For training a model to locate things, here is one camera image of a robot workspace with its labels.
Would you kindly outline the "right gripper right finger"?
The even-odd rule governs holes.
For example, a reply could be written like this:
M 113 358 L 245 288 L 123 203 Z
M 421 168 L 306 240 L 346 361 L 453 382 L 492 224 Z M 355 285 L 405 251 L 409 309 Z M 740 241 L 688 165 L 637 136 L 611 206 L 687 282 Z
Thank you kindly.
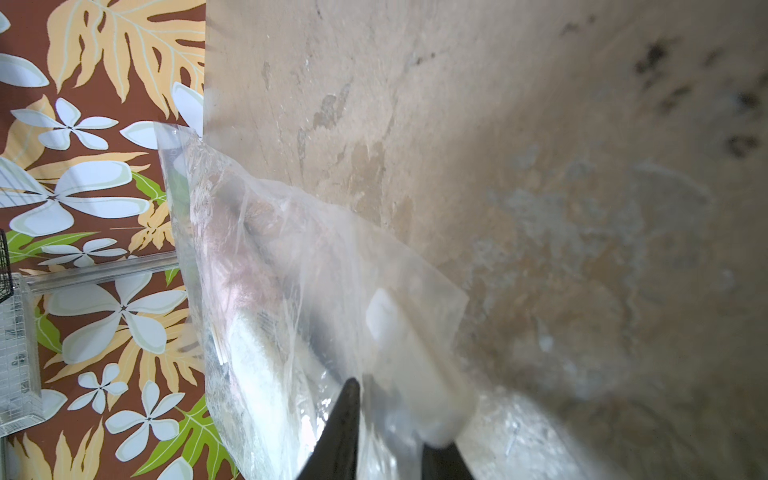
M 423 446 L 421 463 L 422 480 L 474 480 L 457 445 L 446 447 Z

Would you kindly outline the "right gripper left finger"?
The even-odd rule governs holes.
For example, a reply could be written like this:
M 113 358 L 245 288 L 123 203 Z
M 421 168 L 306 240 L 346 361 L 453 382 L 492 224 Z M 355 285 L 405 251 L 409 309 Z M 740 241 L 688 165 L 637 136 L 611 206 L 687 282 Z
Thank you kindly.
M 315 449 L 297 480 L 354 480 L 357 474 L 361 392 L 357 379 L 345 381 Z

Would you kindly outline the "clear plastic vacuum bag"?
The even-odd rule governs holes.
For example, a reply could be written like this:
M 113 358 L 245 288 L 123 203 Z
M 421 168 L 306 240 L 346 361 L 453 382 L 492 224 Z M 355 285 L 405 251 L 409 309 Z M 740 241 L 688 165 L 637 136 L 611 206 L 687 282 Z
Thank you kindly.
M 159 123 L 155 133 L 209 413 L 241 474 L 297 479 L 345 381 L 355 378 L 355 479 L 421 479 L 423 446 L 456 444 L 476 410 L 452 350 L 467 295 L 353 212 L 253 177 L 190 128 Z M 293 352 L 306 345 L 315 442 L 298 464 L 262 463 L 245 436 L 227 366 L 241 310 L 284 325 Z

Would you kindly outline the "white towel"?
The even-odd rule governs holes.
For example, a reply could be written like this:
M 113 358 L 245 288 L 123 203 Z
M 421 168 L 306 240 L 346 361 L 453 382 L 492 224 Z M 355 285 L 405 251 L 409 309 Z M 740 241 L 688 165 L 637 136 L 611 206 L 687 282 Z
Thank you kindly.
M 273 468 L 304 461 L 315 442 L 315 408 L 299 351 L 285 326 L 264 313 L 239 311 L 228 333 L 229 379 L 245 436 Z

